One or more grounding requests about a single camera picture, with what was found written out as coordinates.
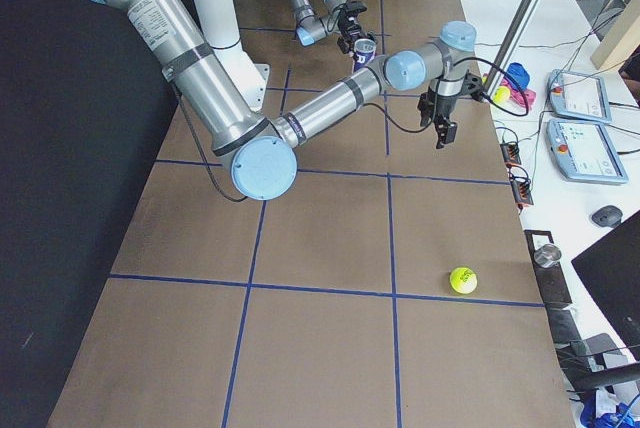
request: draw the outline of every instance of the tennis ball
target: tennis ball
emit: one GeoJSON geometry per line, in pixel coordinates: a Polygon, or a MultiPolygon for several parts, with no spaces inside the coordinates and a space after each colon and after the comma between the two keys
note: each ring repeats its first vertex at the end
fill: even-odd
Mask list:
{"type": "Polygon", "coordinates": [[[511,97],[511,90],[506,86],[501,86],[496,90],[496,94],[493,95],[493,101],[501,105],[511,97]]]}
{"type": "Polygon", "coordinates": [[[471,268],[460,266],[451,272],[449,282],[455,291],[468,295],[478,286],[478,277],[471,268]]]}

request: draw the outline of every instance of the white desk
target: white desk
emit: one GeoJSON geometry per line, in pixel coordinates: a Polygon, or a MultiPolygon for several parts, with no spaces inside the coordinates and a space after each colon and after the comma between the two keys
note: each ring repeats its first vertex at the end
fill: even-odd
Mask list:
{"type": "MultiPolygon", "coordinates": [[[[519,3],[520,0],[462,0],[467,21],[478,30],[478,56],[494,60],[498,46],[484,44],[497,45],[502,41],[519,3]]],[[[529,88],[538,94],[533,112],[527,118],[516,119],[492,108],[494,120],[505,123],[520,138],[535,133],[538,115],[545,105],[548,74],[552,69],[563,67],[579,44],[557,48],[525,48],[522,45],[555,45],[585,36],[590,29],[575,0],[542,0],[512,60],[522,63],[531,75],[529,88]]],[[[573,65],[575,71],[597,71],[589,57],[598,44],[595,35],[587,39],[573,65]]],[[[485,67],[481,69],[483,72],[489,71],[488,67],[486,71],[485,67]]],[[[634,103],[615,70],[602,76],[610,101],[634,103]]],[[[517,105],[512,104],[511,108],[517,109],[517,105]]],[[[640,110],[612,107],[612,111],[614,125],[640,131],[640,110]]],[[[550,114],[545,115],[545,120],[550,117],[550,114]]],[[[587,338],[606,332],[617,343],[622,343],[577,277],[571,260],[610,231],[590,221],[590,215],[597,209],[609,204],[616,205],[624,213],[623,220],[640,210],[640,154],[622,157],[630,179],[625,185],[568,182],[560,175],[549,155],[545,130],[546,122],[538,141],[537,157],[535,137],[533,141],[525,141],[520,145],[523,166],[530,174],[533,174],[536,165],[532,192],[535,205],[523,211],[520,217],[522,227],[550,230],[553,233],[556,244],[563,252],[562,268],[574,302],[574,319],[581,336],[587,338]]],[[[608,129],[608,132],[618,151],[640,147],[640,137],[631,137],[613,129],[608,129]]],[[[507,140],[511,139],[509,136],[509,133],[505,135],[507,140]]]]}

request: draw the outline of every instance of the yellow object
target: yellow object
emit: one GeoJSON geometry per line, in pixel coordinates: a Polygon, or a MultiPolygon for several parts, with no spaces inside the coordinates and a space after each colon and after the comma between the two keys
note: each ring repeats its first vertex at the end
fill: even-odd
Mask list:
{"type": "Polygon", "coordinates": [[[501,105],[509,98],[511,98],[511,90],[506,86],[501,86],[500,88],[498,88],[496,90],[496,94],[493,95],[493,101],[498,105],[501,105]]]}
{"type": "Polygon", "coordinates": [[[478,277],[471,268],[460,266],[451,272],[449,282],[455,291],[468,295],[478,286],[478,277]]]}

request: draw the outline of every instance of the black computer mouse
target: black computer mouse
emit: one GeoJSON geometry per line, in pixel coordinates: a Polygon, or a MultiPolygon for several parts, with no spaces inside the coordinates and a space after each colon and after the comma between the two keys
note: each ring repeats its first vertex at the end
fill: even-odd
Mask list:
{"type": "Polygon", "coordinates": [[[603,228],[615,228],[622,222],[622,211],[617,206],[603,206],[591,215],[591,221],[603,228]]]}

